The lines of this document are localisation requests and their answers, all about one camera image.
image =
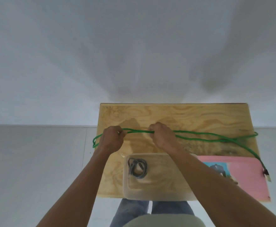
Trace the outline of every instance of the left hand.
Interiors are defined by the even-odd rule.
[[[118,151],[122,144],[125,135],[127,134],[120,126],[110,126],[103,130],[98,148],[109,155]]]

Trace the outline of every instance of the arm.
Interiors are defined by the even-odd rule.
[[[106,161],[121,148],[125,135],[120,126],[110,126],[103,131],[89,163],[37,227],[87,226]]]
[[[276,226],[272,212],[185,151],[166,125],[158,122],[149,130],[155,131],[155,145],[170,155],[216,226]]]

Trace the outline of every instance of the leg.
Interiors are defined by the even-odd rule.
[[[136,217],[147,214],[149,201],[136,201],[123,198],[110,227],[122,227]]]
[[[152,214],[190,214],[194,215],[193,210],[187,203],[183,202],[153,202]]]

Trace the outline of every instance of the gray cable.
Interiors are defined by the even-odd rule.
[[[129,166],[129,174],[133,175],[134,177],[138,179],[142,179],[147,175],[147,162],[144,159],[135,159],[135,158],[129,158],[127,161],[127,164]],[[141,173],[136,173],[135,169],[137,167],[137,164],[142,169]]]

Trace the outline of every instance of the floor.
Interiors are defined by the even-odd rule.
[[[261,158],[270,171],[276,214],[276,129],[256,129]],[[0,126],[0,226],[35,226],[68,188],[93,153],[96,128]],[[120,199],[96,198],[89,227],[109,226]],[[199,202],[189,202],[214,226]]]

